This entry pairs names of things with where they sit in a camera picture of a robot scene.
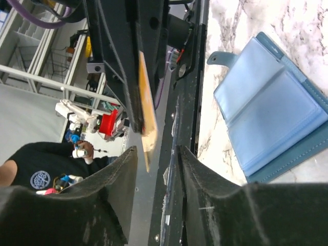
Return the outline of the person in black shirt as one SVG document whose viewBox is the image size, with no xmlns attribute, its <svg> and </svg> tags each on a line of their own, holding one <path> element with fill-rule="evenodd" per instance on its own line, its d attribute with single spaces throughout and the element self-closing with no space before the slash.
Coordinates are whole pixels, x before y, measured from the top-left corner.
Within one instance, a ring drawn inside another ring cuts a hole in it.
<svg viewBox="0 0 328 246">
<path fill-rule="evenodd" d="M 22 146 L 1 165 L 1 187 L 23 186 L 34 192 L 52 188 L 61 175 L 83 179 L 111 164 L 116 156 L 94 157 L 94 148 L 79 141 L 87 150 L 85 158 L 73 158 L 71 142 L 34 142 Z"/>
</svg>

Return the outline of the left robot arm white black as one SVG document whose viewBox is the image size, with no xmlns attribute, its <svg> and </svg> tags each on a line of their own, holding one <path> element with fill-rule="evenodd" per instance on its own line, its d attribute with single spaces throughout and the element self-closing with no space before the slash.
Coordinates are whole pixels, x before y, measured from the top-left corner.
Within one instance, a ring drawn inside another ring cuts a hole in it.
<svg viewBox="0 0 328 246">
<path fill-rule="evenodd" d="M 146 126 L 141 79 L 148 77 L 151 97 L 165 75 L 166 52 L 181 49 L 192 24 L 169 13 L 171 1 L 82 1 L 92 58 L 88 73 L 115 75 L 109 87 L 124 107 L 134 132 Z"/>
</svg>

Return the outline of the grey metal shelving unit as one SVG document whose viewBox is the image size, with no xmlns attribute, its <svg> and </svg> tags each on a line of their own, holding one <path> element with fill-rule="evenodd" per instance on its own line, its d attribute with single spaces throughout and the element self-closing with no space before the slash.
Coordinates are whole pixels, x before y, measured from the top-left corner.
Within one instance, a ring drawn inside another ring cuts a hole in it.
<svg viewBox="0 0 328 246">
<path fill-rule="evenodd" d="M 88 109 L 118 109 L 105 74 L 87 71 L 92 56 L 88 23 L 74 20 L 83 5 L 78 1 L 73 8 L 57 1 L 20 1 L 20 5 L 38 21 L 56 27 L 40 27 L 1 1 L 1 87 L 68 99 Z"/>
</svg>

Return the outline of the blue leather card holder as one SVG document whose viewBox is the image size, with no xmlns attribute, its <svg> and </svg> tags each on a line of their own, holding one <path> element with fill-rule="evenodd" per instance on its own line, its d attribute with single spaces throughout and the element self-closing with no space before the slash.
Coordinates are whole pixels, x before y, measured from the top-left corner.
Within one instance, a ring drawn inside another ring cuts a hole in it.
<svg viewBox="0 0 328 246">
<path fill-rule="evenodd" d="M 228 68 L 213 96 L 248 182 L 270 182 L 327 149 L 327 97 L 265 33 L 207 63 Z"/>
</svg>

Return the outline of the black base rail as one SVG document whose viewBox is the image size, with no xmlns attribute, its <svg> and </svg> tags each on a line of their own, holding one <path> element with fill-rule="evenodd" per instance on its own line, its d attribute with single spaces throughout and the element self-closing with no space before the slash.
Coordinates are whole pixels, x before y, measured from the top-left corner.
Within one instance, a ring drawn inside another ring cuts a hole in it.
<svg viewBox="0 0 328 246">
<path fill-rule="evenodd" d="M 170 37 L 172 74 L 154 192 L 152 217 L 145 245 L 186 244 L 186 189 L 180 150 L 198 150 L 202 76 L 209 1 L 194 1 Z"/>
</svg>

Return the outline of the red white teleoperation device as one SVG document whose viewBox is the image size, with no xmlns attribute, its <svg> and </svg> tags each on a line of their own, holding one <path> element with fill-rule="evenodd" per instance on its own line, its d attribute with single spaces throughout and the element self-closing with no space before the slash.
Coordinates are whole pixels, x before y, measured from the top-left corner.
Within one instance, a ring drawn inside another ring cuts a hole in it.
<svg viewBox="0 0 328 246">
<path fill-rule="evenodd" d="M 64 138 L 68 142 L 77 143 L 85 138 L 86 133 L 98 133 L 105 141 L 114 141 L 123 137 L 130 125 L 122 109 L 114 109 L 111 113 L 89 113 L 67 99 L 61 99 L 55 106 L 56 112 L 67 120 Z"/>
</svg>

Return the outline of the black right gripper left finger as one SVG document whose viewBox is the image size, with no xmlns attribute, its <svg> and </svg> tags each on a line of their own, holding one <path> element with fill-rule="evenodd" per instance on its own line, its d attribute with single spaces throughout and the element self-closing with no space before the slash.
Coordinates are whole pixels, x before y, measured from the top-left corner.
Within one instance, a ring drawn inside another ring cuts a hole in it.
<svg viewBox="0 0 328 246">
<path fill-rule="evenodd" d="M 132 146 L 58 194 L 2 188 L 1 245 L 126 245 L 137 165 L 137 148 Z"/>
</svg>

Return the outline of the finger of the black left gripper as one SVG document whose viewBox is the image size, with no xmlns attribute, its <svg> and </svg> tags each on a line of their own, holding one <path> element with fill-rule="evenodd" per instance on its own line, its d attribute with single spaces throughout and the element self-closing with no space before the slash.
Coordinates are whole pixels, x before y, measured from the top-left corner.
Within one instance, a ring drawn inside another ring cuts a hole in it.
<svg viewBox="0 0 328 246">
<path fill-rule="evenodd" d="M 143 60 L 146 65 L 143 71 L 148 76 L 150 92 L 155 99 L 165 70 L 168 1 L 137 1 L 136 15 L 137 73 L 140 73 Z"/>
<path fill-rule="evenodd" d="M 84 1 L 94 60 L 106 74 L 119 82 L 109 87 L 124 106 L 131 128 L 142 129 L 142 109 L 138 86 L 136 1 Z"/>
</svg>

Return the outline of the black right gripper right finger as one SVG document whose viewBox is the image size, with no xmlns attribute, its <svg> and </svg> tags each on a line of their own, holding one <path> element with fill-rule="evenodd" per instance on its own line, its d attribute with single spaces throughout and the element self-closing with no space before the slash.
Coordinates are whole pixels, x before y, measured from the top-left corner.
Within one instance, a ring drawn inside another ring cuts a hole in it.
<svg viewBox="0 0 328 246">
<path fill-rule="evenodd" d="M 234 184 L 177 147 L 188 245 L 327 245 L 327 184 Z"/>
</svg>

